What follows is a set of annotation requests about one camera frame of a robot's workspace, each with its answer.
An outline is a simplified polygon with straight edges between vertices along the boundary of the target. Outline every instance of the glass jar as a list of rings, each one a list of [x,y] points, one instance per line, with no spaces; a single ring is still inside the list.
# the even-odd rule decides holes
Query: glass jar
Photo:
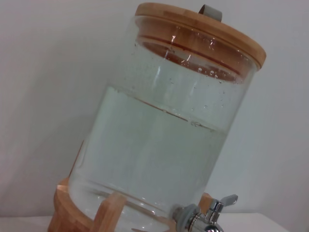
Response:
[[[93,219],[117,191],[128,203],[116,232],[169,230],[175,205],[199,202],[265,57],[212,18],[141,4],[70,176],[74,204]]]

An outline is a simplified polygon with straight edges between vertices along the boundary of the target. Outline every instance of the bamboo stand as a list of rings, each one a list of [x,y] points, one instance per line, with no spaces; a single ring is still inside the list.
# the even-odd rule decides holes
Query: bamboo stand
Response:
[[[94,221],[84,215],[72,202],[68,193],[68,178],[62,180],[56,189],[54,196],[55,212],[49,224],[48,232],[113,232],[126,198],[120,193],[114,192],[104,200],[96,214]],[[212,198],[204,193],[199,206],[205,213],[209,208]],[[175,225],[161,218],[162,222],[170,226],[170,232],[175,231]]]

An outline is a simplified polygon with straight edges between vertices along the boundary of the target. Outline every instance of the lid handle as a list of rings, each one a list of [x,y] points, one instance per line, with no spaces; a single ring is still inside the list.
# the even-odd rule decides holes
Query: lid handle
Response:
[[[218,11],[214,8],[212,8],[211,6],[208,6],[208,5],[203,5],[202,8],[199,10],[198,12],[199,14],[202,14],[202,15],[206,15],[210,18],[213,18],[219,22],[222,21],[222,12],[221,11]]]

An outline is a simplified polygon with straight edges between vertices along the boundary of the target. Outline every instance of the bamboo lid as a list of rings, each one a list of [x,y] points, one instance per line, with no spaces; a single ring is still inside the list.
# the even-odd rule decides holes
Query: bamboo lid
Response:
[[[224,49],[222,48],[221,51],[219,49],[216,53],[210,54],[209,51],[202,51],[203,45],[201,42],[199,43],[198,40],[195,40],[194,43],[192,41],[190,43],[192,35],[186,36],[183,33],[182,38],[178,38],[178,41],[182,40],[178,48],[194,51],[196,54],[210,60],[219,60],[217,56],[229,56],[232,54],[231,50],[240,51],[256,63],[257,69],[263,66],[266,59],[264,49],[256,41],[238,30],[203,14],[166,4],[142,3],[138,6],[135,16],[149,16],[148,20],[137,20],[137,25],[140,28],[140,37],[147,41],[146,44],[148,46],[153,47],[154,41],[158,46],[162,45],[160,43],[165,43],[166,37],[171,36],[169,34],[171,32],[171,23],[176,23],[187,29],[199,31],[201,34],[205,33],[208,36],[213,36],[216,40],[220,40],[225,44]],[[158,54],[159,51],[157,50],[156,48],[153,51]],[[239,67],[239,58],[236,56],[231,56],[231,58],[234,61],[220,65],[235,70],[238,74],[245,75],[248,70],[245,70],[244,67]]]

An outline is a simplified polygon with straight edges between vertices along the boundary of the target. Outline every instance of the metal spigot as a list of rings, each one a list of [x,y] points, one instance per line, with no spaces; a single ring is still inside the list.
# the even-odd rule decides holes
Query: metal spigot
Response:
[[[223,207],[235,204],[237,199],[237,195],[224,197],[220,201],[213,199],[205,215],[200,212],[200,208],[195,204],[184,208],[177,207],[172,214],[172,218],[176,221],[176,231],[224,232],[217,223],[218,217]]]

